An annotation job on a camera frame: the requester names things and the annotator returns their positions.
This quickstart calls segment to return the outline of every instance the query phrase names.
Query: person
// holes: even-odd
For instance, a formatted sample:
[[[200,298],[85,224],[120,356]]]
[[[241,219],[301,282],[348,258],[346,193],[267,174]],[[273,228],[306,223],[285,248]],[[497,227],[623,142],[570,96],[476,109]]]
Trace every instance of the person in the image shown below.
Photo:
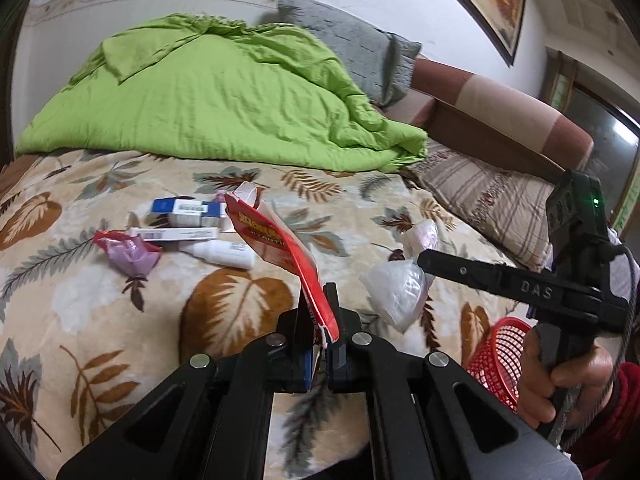
[[[549,400],[556,388],[582,384],[570,412],[567,428],[584,423],[602,398],[613,372],[613,359],[601,346],[580,358],[567,361],[549,373],[538,359],[540,339],[530,330],[520,357],[517,413],[532,428],[556,418]],[[623,363],[613,386],[597,406],[598,415],[568,452],[584,480],[640,478],[640,367]]]

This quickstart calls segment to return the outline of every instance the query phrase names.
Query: pink wrapper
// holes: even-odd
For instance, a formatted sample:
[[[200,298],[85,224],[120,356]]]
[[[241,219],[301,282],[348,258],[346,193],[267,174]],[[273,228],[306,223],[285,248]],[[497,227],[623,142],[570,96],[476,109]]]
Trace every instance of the pink wrapper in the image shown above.
[[[146,278],[160,259],[159,247],[145,242],[140,236],[129,236],[120,231],[98,231],[94,244],[130,278]]]

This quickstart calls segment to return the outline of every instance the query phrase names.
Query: human hand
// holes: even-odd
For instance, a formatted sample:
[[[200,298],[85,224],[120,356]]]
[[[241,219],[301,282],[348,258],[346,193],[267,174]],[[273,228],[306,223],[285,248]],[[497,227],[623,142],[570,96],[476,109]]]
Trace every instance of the human hand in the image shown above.
[[[556,388],[572,388],[582,384],[580,396],[567,421],[567,428],[580,426],[600,400],[613,372],[609,352],[594,345],[588,354],[558,365],[549,374],[539,359],[540,338],[535,330],[529,330],[523,346],[524,351],[520,356],[522,375],[518,381],[518,415],[535,430],[541,423],[556,418],[556,409],[549,400]],[[610,397],[611,388],[598,407],[598,412],[604,409]]]

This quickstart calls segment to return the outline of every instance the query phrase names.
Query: green blanket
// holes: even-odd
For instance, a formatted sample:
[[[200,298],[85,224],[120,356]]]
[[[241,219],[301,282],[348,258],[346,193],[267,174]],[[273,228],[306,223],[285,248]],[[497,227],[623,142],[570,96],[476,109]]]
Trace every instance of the green blanket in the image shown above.
[[[103,41],[17,151],[393,171],[421,158],[425,138],[377,113],[335,54],[302,28],[171,14]]]

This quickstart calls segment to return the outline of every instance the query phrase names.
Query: gray pillow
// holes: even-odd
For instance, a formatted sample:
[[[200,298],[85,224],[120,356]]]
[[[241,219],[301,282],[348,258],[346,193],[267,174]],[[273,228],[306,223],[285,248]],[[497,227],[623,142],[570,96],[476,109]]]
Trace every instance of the gray pillow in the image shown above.
[[[420,43],[312,0],[280,0],[278,20],[306,28],[324,42],[345,64],[356,85],[380,107],[402,99],[411,86]]]

